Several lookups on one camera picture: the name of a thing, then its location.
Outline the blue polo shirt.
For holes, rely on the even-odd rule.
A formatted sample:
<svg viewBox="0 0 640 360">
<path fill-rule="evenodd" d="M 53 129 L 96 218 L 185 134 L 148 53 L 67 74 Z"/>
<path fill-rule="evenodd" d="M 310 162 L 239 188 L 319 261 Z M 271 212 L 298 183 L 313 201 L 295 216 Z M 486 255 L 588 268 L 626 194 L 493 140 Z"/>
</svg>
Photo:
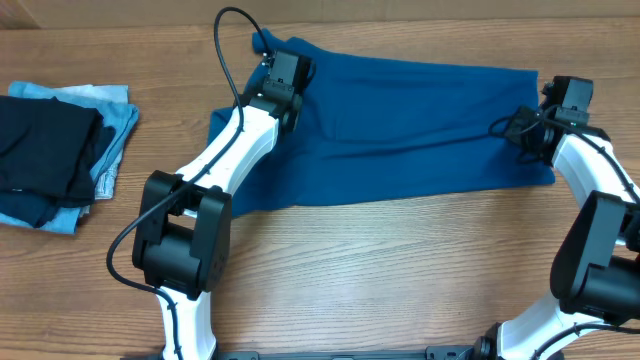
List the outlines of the blue polo shirt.
<svg viewBox="0 0 640 360">
<path fill-rule="evenodd" d="M 538 102 L 534 71 L 357 57 L 254 34 L 256 52 L 310 57 L 295 130 L 247 175 L 233 213 L 548 185 L 490 125 Z"/>
</svg>

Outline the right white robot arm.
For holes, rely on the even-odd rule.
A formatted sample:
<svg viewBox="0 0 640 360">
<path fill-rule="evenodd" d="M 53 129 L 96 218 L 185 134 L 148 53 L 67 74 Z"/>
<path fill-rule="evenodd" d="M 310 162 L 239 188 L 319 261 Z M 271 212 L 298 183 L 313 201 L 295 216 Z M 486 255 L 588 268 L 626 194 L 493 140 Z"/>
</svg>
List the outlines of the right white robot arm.
<svg viewBox="0 0 640 360">
<path fill-rule="evenodd" d="M 556 76 L 537 109 L 520 107 L 493 136 L 520 147 L 522 163 L 542 162 L 566 181 L 580 212 L 551 267 L 550 290 L 516 318 L 495 324 L 465 359 L 560 359 L 595 331 L 638 334 L 639 188 L 616 159 L 610 137 L 589 125 L 592 81 Z"/>
</svg>

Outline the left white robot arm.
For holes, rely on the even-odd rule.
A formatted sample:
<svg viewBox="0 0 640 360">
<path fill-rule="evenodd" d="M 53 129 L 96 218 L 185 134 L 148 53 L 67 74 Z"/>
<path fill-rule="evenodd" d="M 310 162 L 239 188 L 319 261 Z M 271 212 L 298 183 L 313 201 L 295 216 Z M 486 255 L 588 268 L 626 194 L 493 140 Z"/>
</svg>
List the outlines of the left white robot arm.
<svg viewBox="0 0 640 360">
<path fill-rule="evenodd" d="M 265 75 L 240 95 L 221 132 L 189 164 L 155 171 L 141 200 L 133 265 L 157 293 L 162 359 L 212 359 L 211 292 L 228 262 L 232 198 L 252 168 L 295 129 L 313 61 L 276 50 Z"/>
</svg>

